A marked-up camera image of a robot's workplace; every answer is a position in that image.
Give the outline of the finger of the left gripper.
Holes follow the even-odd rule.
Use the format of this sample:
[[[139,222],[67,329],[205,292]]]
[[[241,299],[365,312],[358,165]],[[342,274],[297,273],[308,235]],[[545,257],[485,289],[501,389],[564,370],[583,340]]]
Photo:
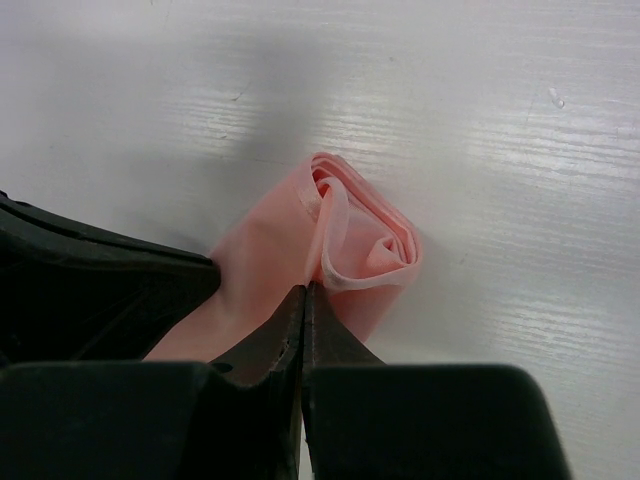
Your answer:
[[[219,288],[210,258],[1,196],[1,362],[140,360]]]

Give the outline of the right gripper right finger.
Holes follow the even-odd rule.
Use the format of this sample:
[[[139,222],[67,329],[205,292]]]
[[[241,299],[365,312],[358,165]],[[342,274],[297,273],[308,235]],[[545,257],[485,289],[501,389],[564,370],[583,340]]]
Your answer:
[[[567,479],[546,398],[501,364],[388,365],[307,289],[302,412],[318,479]]]

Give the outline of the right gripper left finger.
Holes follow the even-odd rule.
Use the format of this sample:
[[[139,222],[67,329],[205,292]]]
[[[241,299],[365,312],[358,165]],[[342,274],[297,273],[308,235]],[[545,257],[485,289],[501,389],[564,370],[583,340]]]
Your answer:
[[[5,479],[294,479],[306,290],[210,363],[84,361],[1,373]]]

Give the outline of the pink cloth napkin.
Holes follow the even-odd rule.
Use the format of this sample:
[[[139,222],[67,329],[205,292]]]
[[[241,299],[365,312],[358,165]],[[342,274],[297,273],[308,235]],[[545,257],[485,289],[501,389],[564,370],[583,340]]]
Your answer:
[[[266,322],[297,285],[321,284],[365,341],[418,276],[412,223],[339,156],[317,153],[270,190],[217,244],[218,290],[147,354],[209,362]]]

